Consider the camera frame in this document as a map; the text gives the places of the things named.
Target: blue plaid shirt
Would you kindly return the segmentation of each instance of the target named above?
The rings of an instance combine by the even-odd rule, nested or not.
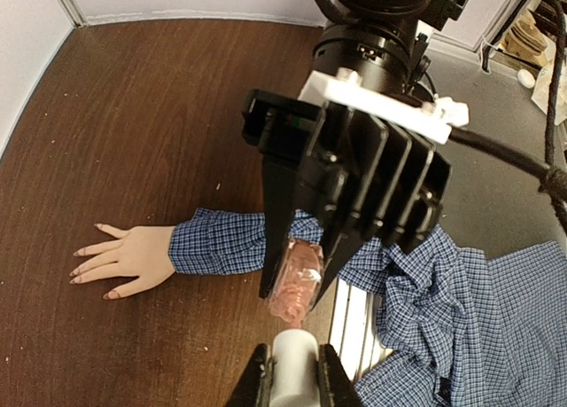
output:
[[[298,212],[291,234],[317,242]],[[199,209],[170,247],[177,272],[260,270],[264,216]],[[368,406],[567,405],[567,260],[550,242],[487,261],[436,228],[411,254],[367,243],[339,277],[385,298],[377,334],[396,351],[356,384]]]

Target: painted fingernail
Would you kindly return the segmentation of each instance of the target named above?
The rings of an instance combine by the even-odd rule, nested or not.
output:
[[[109,293],[105,294],[103,296],[103,299],[111,300],[111,299],[119,299],[120,298],[120,294],[114,290],[111,290]]]

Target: black cable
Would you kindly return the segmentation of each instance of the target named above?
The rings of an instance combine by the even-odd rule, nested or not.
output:
[[[357,22],[357,20],[345,16],[331,0],[315,0],[315,2],[325,18],[335,24],[354,24]]]
[[[449,139],[458,144],[467,145],[480,152],[490,154],[496,159],[505,161],[515,168],[535,176],[540,181],[544,180],[549,173],[550,166],[541,160],[523,153],[514,147],[495,141],[484,135],[462,128],[452,128]]]
[[[546,120],[545,135],[545,160],[546,163],[553,166],[555,158],[555,110],[557,106],[557,95],[559,93],[559,82],[561,80],[561,71],[563,68],[563,60],[565,59],[565,17],[561,0],[550,0],[555,10],[557,25],[557,40],[555,42],[555,63],[553,65],[553,74],[551,83],[549,84],[548,98],[548,117]],[[555,216],[561,223],[563,230],[567,232],[567,210],[561,201],[562,199],[551,199],[551,205],[555,210]]]
[[[433,79],[431,78],[431,75],[427,72],[425,72],[423,74],[425,76],[425,79],[427,79],[427,83],[429,83],[429,87],[431,89],[431,93],[435,96],[438,95],[437,93],[437,88],[435,87],[435,83],[433,82]]]

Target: robotic arm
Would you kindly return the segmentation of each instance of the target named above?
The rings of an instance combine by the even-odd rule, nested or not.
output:
[[[422,121],[443,124],[451,110],[417,84],[430,64],[417,27],[443,28],[468,0],[315,1],[330,22],[299,99],[253,90],[243,112],[243,137],[264,156],[260,297],[285,266],[291,220],[302,209],[323,228],[324,272],[311,306],[371,238],[410,251],[437,223],[451,166],[427,139],[436,138],[417,132],[429,128]]]

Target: white cylinder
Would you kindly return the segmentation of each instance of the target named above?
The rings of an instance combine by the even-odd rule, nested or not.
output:
[[[286,330],[276,336],[272,348],[270,407],[320,407],[315,337],[305,330]]]

